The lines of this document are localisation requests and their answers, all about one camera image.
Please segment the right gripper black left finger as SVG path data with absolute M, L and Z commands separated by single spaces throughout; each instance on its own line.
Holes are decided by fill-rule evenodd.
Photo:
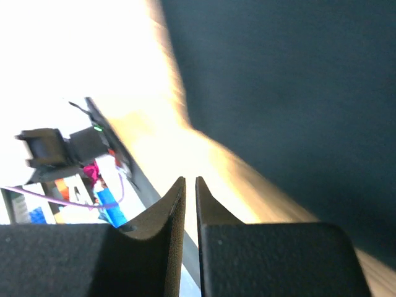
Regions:
M 186 182 L 120 228 L 3 225 L 2 296 L 178 296 Z

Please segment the black t shirt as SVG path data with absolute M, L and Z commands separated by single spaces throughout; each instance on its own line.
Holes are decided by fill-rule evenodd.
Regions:
M 193 128 L 395 267 L 395 2 L 161 5 Z

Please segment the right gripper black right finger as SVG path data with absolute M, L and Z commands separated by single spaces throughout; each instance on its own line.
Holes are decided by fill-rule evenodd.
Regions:
M 196 179 L 203 296 L 370 296 L 346 233 L 328 223 L 246 224 Z

